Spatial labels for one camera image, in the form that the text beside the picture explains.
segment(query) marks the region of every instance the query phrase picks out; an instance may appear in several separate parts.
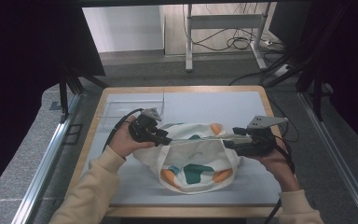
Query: wooden frame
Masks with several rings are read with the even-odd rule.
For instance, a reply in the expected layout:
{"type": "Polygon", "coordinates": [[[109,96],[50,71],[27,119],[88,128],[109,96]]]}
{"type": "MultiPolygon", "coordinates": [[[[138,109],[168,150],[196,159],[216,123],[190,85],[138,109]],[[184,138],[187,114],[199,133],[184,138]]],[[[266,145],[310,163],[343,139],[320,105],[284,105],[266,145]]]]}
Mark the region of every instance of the wooden frame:
{"type": "MultiPolygon", "coordinates": [[[[86,159],[90,153],[90,147],[95,135],[99,115],[102,114],[106,99],[109,94],[121,93],[153,93],[153,92],[219,92],[219,91],[258,91],[261,101],[266,110],[267,116],[273,117],[272,109],[269,104],[265,90],[260,86],[177,86],[177,87],[129,87],[129,88],[106,88],[103,91],[100,102],[94,113],[89,132],[86,137],[81,154],[72,176],[68,191],[73,188],[81,174],[86,159]]],[[[279,129],[274,126],[272,131],[280,135],[279,129]]],[[[273,208],[273,204],[259,206],[131,206],[121,205],[109,207],[106,215],[108,217],[267,217],[273,208]]]]}

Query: orange patch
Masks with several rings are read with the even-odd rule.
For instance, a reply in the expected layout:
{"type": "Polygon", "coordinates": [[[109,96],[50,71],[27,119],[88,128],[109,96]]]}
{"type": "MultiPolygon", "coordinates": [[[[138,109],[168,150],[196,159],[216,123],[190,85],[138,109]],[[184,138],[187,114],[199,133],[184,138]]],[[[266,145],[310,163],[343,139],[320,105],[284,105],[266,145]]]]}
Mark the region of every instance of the orange patch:
{"type": "Polygon", "coordinates": [[[175,187],[175,188],[179,188],[175,185],[175,174],[173,173],[173,171],[168,170],[168,169],[161,169],[159,175],[161,176],[161,179],[164,180],[166,183],[168,183],[169,185],[175,187]]]}
{"type": "Polygon", "coordinates": [[[212,129],[212,132],[216,135],[220,134],[220,132],[222,131],[221,125],[216,124],[216,123],[211,124],[211,129],[212,129]]]}
{"type": "Polygon", "coordinates": [[[222,181],[224,181],[225,179],[227,179],[229,176],[232,175],[232,169],[226,169],[226,170],[222,170],[222,171],[217,171],[213,174],[213,178],[212,180],[215,183],[220,183],[222,181]]]}

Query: sleeve cuff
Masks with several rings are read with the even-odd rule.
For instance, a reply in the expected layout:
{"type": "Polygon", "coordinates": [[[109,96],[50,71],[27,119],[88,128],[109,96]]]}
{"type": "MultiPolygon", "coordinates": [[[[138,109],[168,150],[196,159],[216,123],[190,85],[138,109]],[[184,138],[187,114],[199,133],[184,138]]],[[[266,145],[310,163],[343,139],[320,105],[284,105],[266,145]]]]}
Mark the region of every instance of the sleeve cuff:
{"type": "Polygon", "coordinates": [[[126,160],[118,156],[112,148],[106,146],[103,154],[101,154],[96,161],[108,172],[114,173],[118,171],[120,166],[124,164],[126,160]]]}
{"type": "Polygon", "coordinates": [[[290,191],[280,193],[284,214],[297,214],[313,211],[305,196],[305,191],[290,191]]]}

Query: white board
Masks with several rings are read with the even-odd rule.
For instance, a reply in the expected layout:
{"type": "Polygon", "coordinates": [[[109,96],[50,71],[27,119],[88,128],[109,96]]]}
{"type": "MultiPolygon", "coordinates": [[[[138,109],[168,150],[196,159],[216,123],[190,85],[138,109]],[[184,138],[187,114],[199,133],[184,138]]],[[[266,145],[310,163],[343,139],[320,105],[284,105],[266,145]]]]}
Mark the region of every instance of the white board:
{"type": "MultiPolygon", "coordinates": [[[[137,108],[151,107],[156,107],[162,117],[158,125],[217,122],[223,124],[228,133],[232,133],[233,127],[245,128],[256,115],[266,115],[257,91],[109,94],[103,113],[98,115],[100,122],[83,173],[89,168],[89,161],[101,155],[108,135],[123,116],[137,108]]],[[[127,157],[118,173],[120,185],[112,204],[271,205],[278,201],[281,191],[264,166],[251,159],[244,159],[231,185],[193,195],[165,189],[158,178],[133,156],[127,157]]]]}

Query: beige sleeve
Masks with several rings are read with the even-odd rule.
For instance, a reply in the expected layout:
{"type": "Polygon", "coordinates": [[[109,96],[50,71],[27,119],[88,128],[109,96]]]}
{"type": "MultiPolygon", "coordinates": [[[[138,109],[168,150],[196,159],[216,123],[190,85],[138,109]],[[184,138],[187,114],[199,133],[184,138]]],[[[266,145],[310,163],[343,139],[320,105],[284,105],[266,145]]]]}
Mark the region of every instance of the beige sleeve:
{"type": "Polygon", "coordinates": [[[279,215],[280,224],[322,224],[318,210],[310,207],[304,190],[283,192],[282,213],[279,215]]]}
{"type": "Polygon", "coordinates": [[[79,183],[66,195],[49,223],[100,223],[118,188],[118,168],[124,163],[109,146],[79,183]]]}

